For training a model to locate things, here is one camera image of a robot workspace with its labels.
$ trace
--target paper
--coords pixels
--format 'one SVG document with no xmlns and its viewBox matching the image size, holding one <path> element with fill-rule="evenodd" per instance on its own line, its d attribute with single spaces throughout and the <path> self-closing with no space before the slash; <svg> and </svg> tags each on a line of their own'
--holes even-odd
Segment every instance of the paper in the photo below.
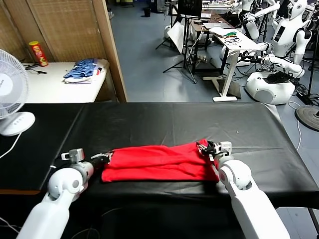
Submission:
<svg viewBox="0 0 319 239">
<path fill-rule="evenodd" d="M 217 22 L 214 22 L 214 23 L 203 23 L 204 27 L 206 27 L 206 29 L 211 29 L 213 27 L 221 27 L 221 28 L 231 28 L 230 25 L 228 25 L 227 23 L 225 22 L 220 22 L 220 23 L 217 23 Z"/>
<path fill-rule="evenodd" d="M 211 14 L 210 13 L 202 13 L 200 18 L 210 18 Z"/>
<path fill-rule="evenodd" d="M 211 28 L 209 31 L 214 33 L 217 36 L 223 37 L 224 35 L 226 35 L 226 34 L 228 34 L 230 32 L 233 32 L 234 30 L 224 29 L 224 28 L 221 28 L 221 27 L 217 26 L 217 27 Z"/>
<path fill-rule="evenodd" d="M 175 23 L 175 25 L 167 32 L 171 40 L 174 42 L 180 54 L 183 52 L 183 44 L 184 44 L 184 26 L 179 22 Z"/>
</svg>

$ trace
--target black tablecloth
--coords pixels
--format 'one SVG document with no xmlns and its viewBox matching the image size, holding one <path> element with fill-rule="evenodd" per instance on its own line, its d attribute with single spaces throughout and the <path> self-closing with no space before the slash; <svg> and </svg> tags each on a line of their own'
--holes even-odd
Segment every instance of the black tablecloth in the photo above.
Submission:
<svg viewBox="0 0 319 239">
<path fill-rule="evenodd" d="M 35 114 L 35 123 L 22 133 L 14 149 L 0 159 L 0 193 L 34 194 L 41 190 L 50 165 L 59 157 L 83 104 L 27 104 L 20 111 Z M 0 136 L 0 155 L 16 136 Z"/>
<path fill-rule="evenodd" d="M 26 105 L 25 109 L 35 113 L 36 124 L 3 158 L 1 189 L 43 189 L 49 165 L 59 165 L 55 160 L 59 153 L 73 148 L 82 147 L 91 156 L 114 148 L 173 146 L 207 138 L 232 142 L 233 155 L 249 165 L 257 185 L 275 207 L 319 208 L 319 188 L 276 114 L 264 104 L 94 103 Z M 13 141 L 1 140 L 6 145 Z M 164 201 L 229 205 L 224 186 L 209 182 L 105 184 L 96 177 L 83 198 L 119 205 Z"/>
<path fill-rule="evenodd" d="M 87 155 L 106 150 L 202 138 L 230 141 L 236 159 L 247 163 L 258 186 L 276 206 L 318 207 L 319 189 L 277 116 L 259 103 L 87 104 L 62 151 L 82 147 Z M 225 187 L 209 182 L 100 182 L 86 196 L 109 203 L 163 200 L 229 205 Z"/>
</svg>

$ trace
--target fan base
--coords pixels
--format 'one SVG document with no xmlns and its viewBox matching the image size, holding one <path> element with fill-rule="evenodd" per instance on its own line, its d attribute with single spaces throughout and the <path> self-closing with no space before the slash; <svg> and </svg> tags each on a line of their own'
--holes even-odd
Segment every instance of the fan base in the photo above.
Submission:
<svg viewBox="0 0 319 239">
<path fill-rule="evenodd" d="M 0 120 L 0 134 L 14 136 L 29 129 L 35 122 L 35 116 L 30 112 L 14 113 Z"/>
<path fill-rule="evenodd" d="M 296 118 L 307 128 L 319 131 L 319 115 L 318 110 L 314 107 L 301 106 L 296 109 Z"/>
</svg>

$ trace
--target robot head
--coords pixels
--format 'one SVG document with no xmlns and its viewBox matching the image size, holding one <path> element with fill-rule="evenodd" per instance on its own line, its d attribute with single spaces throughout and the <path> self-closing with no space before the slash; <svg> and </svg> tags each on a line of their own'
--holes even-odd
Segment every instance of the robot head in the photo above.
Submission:
<svg viewBox="0 0 319 239">
<path fill-rule="evenodd" d="M 292 2 L 292 4 L 288 5 L 289 9 L 289 19 L 294 19 L 296 16 L 302 16 L 304 11 L 308 5 L 307 0 L 297 0 L 296 2 Z"/>
</svg>

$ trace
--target blue cloth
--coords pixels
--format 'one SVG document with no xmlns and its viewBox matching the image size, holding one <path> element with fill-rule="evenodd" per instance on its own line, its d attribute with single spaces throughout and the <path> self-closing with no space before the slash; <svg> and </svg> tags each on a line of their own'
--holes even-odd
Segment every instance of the blue cloth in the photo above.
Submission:
<svg viewBox="0 0 319 239">
<path fill-rule="evenodd" d="M 94 68 L 95 68 L 95 59 L 87 58 L 81 61 L 78 61 L 73 66 L 72 70 L 63 76 L 64 78 L 72 77 L 74 79 L 80 79 L 83 77 L 93 76 Z"/>
</svg>

